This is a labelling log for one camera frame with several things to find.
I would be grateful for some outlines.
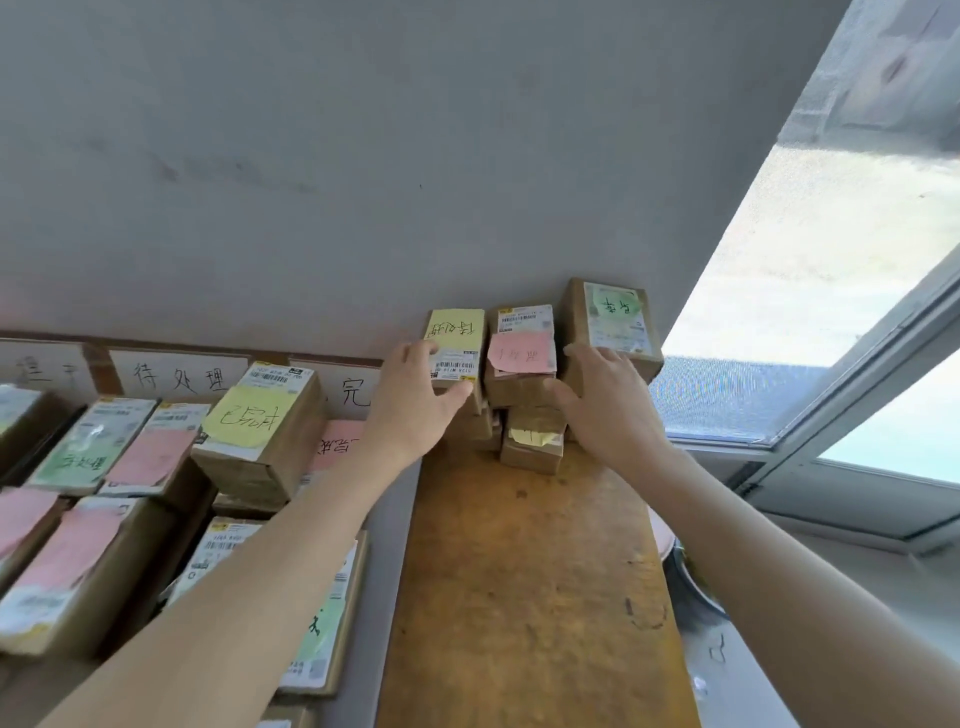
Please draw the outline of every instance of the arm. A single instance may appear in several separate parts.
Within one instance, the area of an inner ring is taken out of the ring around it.
[[[151,622],[41,728],[253,726],[368,511],[440,440],[470,392],[437,397],[431,342],[383,365],[363,439],[297,499]]]
[[[577,439],[677,532],[801,725],[960,725],[960,665],[675,449],[625,357],[567,352],[583,397],[548,387]]]

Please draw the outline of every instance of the forearm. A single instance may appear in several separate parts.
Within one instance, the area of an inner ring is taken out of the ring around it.
[[[960,724],[960,666],[688,455],[662,450],[625,474],[802,725]]]
[[[254,725],[376,499],[399,472],[358,447],[71,694],[43,728]]]

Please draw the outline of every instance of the wooden board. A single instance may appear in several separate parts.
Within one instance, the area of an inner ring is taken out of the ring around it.
[[[414,725],[700,725],[646,505],[579,446],[423,459],[377,714]]]

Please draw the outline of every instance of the paper sign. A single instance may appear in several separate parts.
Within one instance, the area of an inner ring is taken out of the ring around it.
[[[640,312],[640,299],[629,288],[598,285],[593,288],[593,305],[601,316],[631,319]]]
[[[354,420],[330,420],[326,424],[324,436],[317,445],[317,454],[313,456],[310,472],[323,471],[346,455],[350,446],[359,442],[363,434],[364,423]]]
[[[344,559],[337,575],[333,577],[333,586],[323,606],[310,621],[306,635],[297,650],[297,657],[280,679],[282,688],[319,689],[326,685],[326,677],[333,656],[333,646],[337,641],[337,632],[347,607],[347,588],[353,561],[356,558],[357,542]]]
[[[495,333],[487,358],[502,372],[548,374],[557,371],[553,361],[553,336],[549,331]]]
[[[39,396],[40,393],[33,389],[0,384],[0,434],[23,417]]]
[[[80,344],[0,339],[0,381],[50,390],[74,404],[99,396]]]
[[[213,400],[240,381],[246,356],[111,350],[113,368],[128,397]]]
[[[366,420],[380,370],[350,364],[291,359],[290,366],[312,369],[320,377],[326,416],[334,420]]]
[[[511,429],[510,436],[521,445],[542,448],[544,445],[562,445],[564,436],[557,432],[534,432],[530,429]]]
[[[430,312],[424,339],[432,339],[441,349],[478,352],[483,347],[482,308],[437,308]]]
[[[297,394],[238,384],[204,419],[204,432],[239,448],[261,448],[297,401]]]
[[[25,486],[0,493],[0,559],[13,552],[56,502],[56,493]]]
[[[16,586],[47,590],[74,586],[107,550],[122,520],[109,510],[67,511],[60,527],[17,579]]]

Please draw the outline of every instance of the hand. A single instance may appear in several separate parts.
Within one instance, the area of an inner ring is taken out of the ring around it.
[[[647,385],[630,359],[584,344],[569,344],[564,353],[580,365],[584,395],[577,397],[559,379],[547,379],[544,386],[587,452],[629,479],[638,461],[672,450]]]
[[[473,391],[473,382],[459,381],[443,394],[434,394],[429,358],[436,350],[434,341],[402,344],[380,370],[361,442],[389,452],[401,468],[440,442],[453,415]]]

